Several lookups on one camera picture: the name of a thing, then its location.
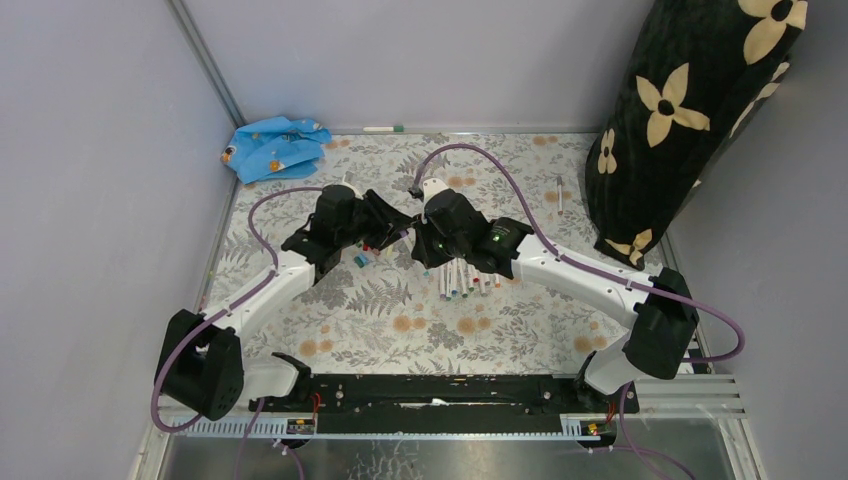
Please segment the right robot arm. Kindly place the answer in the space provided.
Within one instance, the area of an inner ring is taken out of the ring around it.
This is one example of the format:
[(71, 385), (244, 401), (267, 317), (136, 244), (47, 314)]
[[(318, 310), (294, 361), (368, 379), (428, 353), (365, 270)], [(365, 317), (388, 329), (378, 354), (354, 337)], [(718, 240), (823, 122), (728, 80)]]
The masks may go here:
[(668, 268), (658, 276), (625, 272), (569, 253), (544, 238), (535, 223), (487, 219), (436, 179), (411, 194), (422, 202), (412, 254), (422, 265), (461, 259), (482, 273), (563, 292), (627, 329), (581, 367), (573, 396), (583, 410), (601, 410), (630, 381), (676, 377), (698, 323), (694, 309), (675, 298), (688, 293), (679, 273)]

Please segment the light blue cap marker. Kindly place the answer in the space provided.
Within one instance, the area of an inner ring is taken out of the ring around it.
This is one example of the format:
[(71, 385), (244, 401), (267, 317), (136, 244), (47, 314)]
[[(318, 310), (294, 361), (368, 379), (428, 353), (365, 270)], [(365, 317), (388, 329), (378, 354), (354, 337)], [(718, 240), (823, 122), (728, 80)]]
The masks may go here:
[(446, 293), (446, 275), (445, 275), (445, 269), (444, 269), (443, 267), (440, 267), (440, 268), (438, 269), (437, 279), (438, 279), (438, 292), (439, 292), (439, 298), (440, 298), (440, 299), (445, 299), (445, 298), (447, 297), (447, 293)]

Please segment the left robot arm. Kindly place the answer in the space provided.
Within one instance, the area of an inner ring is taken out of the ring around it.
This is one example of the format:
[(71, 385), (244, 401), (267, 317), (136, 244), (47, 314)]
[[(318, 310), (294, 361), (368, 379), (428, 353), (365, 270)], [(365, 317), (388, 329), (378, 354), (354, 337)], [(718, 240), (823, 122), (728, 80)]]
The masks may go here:
[(345, 248), (363, 244), (385, 249), (413, 224), (412, 217), (372, 190), (360, 194), (346, 184), (332, 184), (319, 193), (306, 223), (281, 246), (262, 243), (271, 254), (270, 266), (210, 310), (182, 309), (169, 320), (150, 403), (160, 429), (176, 430), (159, 416), (161, 395), (210, 421), (248, 400), (272, 397), (288, 411), (307, 404), (310, 367), (283, 353), (248, 359), (244, 343), (295, 297), (316, 286), (338, 265)]

